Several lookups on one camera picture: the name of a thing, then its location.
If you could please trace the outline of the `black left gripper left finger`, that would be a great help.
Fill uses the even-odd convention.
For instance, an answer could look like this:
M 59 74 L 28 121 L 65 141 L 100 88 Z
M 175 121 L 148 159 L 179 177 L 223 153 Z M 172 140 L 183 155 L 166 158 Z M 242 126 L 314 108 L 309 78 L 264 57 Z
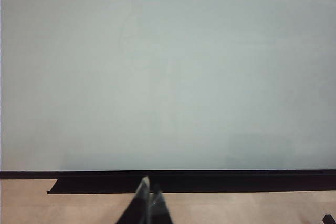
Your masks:
M 128 204 L 127 208 L 118 219 L 116 224 L 142 224 L 148 222 L 150 199 L 150 181 L 149 178 L 143 177 L 138 185 L 134 197 Z

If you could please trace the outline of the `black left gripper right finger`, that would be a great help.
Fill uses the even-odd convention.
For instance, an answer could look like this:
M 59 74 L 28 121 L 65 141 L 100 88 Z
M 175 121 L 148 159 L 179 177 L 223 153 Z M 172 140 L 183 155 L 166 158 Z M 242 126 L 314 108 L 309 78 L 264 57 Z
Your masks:
M 151 224 L 173 224 L 164 195 L 158 184 L 150 195 L 149 201 L 149 223 Z

